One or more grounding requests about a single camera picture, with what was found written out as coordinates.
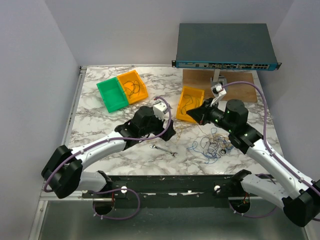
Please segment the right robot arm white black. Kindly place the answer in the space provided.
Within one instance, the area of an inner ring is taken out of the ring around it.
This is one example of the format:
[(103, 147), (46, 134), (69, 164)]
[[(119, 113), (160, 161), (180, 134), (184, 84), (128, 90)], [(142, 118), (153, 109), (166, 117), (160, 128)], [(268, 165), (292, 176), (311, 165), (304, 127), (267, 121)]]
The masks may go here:
[(278, 155), (266, 136), (248, 124), (249, 111), (241, 100), (229, 100), (222, 111), (207, 99), (200, 107), (186, 113), (199, 125), (214, 124), (227, 131), (236, 149), (263, 166), (277, 180), (277, 184), (273, 184), (246, 172), (244, 177), (230, 183), (234, 195), (241, 196), (245, 192), (257, 195), (281, 208), (299, 227), (305, 227), (320, 213), (320, 182)]

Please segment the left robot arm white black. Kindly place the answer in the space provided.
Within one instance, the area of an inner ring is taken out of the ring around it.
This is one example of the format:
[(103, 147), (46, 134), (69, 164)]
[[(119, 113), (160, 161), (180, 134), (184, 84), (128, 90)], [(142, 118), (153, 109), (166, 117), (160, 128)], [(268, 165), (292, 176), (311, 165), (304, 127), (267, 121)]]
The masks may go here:
[(101, 170), (85, 170), (109, 155), (144, 141), (156, 138), (168, 141), (176, 132), (173, 120), (169, 118), (165, 122), (165, 115), (171, 116), (172, 113), (164, 103), (142, 106), (132, 119), (118, 125), (101, 139), (79, 147), (59, 146), (41, 172), (45, 180), (44, 192), (53, 192), (59, 199), (75, 191), (95, 192), (101, 198), (107, 197), (111, 191), (111, 179)]

